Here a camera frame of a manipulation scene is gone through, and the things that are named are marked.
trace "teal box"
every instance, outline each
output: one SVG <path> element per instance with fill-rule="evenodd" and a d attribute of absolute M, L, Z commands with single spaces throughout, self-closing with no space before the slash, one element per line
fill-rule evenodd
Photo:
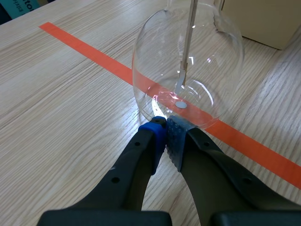
<path fill-rule="evenodd" d="M 12 19 L 40 7 L 36 0 L 0 0 L 0 3 Z"/>

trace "blue gripper pad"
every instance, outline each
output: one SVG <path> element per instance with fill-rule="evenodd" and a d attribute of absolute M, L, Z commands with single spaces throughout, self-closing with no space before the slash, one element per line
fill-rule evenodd
<path fill-rule="evenodd" d="M 195 127 L 197 126 L 180 116 L 172 115 L 167 119 L 167 153 L 179 172 L 182 166 L 186 133 Z"/>

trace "clear glass bowl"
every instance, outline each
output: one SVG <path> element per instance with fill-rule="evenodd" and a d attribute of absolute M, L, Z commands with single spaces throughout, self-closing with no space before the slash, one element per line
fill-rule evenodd
<path fill-rule="evenodd" d="M 214 5 L 199 0 L 186 81 L 176 95 L 189 10 L 190 0 L 176 1 L 142 27 L 132 63 L 134 95 L 148 120 L 179 114 L 206 129 L 230 108 L 243 48 L 232 22 Z"/>

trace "wood grain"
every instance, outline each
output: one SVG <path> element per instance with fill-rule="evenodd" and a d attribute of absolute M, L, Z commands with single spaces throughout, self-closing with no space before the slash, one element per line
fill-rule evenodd
<path fill-rule="evenodd" d="M 130 67 L 139 27 L 155 0 L 57 0 L 0 26 L 0 222 L 35 225 L 49 209 L 84 197 L 138 126 L 133 88 L 38 28 L 52 22 Z M 245 63 L 223 120 L 301 165 L 301 31 L 278 51 L 244 39 Z M 215 140 L 272 189 L 301 204 L 300 190 Z M 167 154 L 149 182 L 145 210 L 199 225 L 192 196 Z"/>

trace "metal rod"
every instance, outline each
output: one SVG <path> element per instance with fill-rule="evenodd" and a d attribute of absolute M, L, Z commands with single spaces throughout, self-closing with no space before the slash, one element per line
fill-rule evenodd
<path fill-rule="evenodd" d="M 181 62 L 181 69 L 184 69 L 184 70 L 186 70 L 186 67 L 187 67 L 186 64 L 187 64 L 187 60 L 188 60 L 188 54 L 189 54 L 189 49 L 190 49 L 194 20 L 196 18 L 196 13 L 197 13 L 197 7 L 198 7 L 198 0 L 191 0 L 189 18 L 188 18 L 188 24 L 187 24 L 187 31 L 186 31 L 186 37 L 185 37 L 185 44 L 184 44 L 184 51 L 183 51 L 183 60 Z"/>
<path fill-rule="evenodd" d="M 187 60 L 188 60 L 192 31 L 193 31 L 193 26 L 194 26 L 194 19 L 196 18 L 196 13 L 197 13 L 197 7 L 198 7 L 198 0 L 191 0 L 190 10 L 189 10 L 189 18 L 188 18 L 188 24 L 187 24 L 187 30 L 186 30 L 186 37 L 185 37 L 185 44 L 184 44 L 184 51 L 183 51 L 183 59 L 180 64 L 179 80 L 175 87 L 175 93 L 177 95 L 180 94 L 181 86 L 182 85 L 185 86 L 185 82 L 186 82 L 187 65 L 188 65 Z"/>

